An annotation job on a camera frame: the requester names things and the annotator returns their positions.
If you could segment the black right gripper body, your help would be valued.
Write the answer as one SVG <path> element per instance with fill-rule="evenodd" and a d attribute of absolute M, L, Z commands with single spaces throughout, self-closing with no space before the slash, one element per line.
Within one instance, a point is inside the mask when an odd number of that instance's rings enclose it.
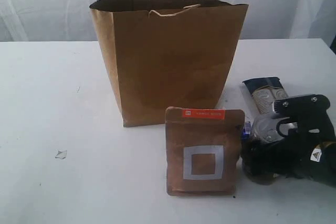
<path fill-rule="evenodd" d="M 290 173 L 316 182 L 335 182 L 335 129 L 327 114 L 329 99 L 306 94 L 272 103 L 277 131 L 289 141 Z"/>

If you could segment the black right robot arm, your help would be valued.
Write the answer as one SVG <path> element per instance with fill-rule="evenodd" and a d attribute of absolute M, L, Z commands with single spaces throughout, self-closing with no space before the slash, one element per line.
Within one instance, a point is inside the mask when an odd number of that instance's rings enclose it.
<path fill-rule="evenodd" d="M 306 94 L 275 100 L 254 119 L 242 142 L 243 171 L 255 183 L 278 177 L 309 179 L 335 187 L 335 130 L 329 99 Z"/>

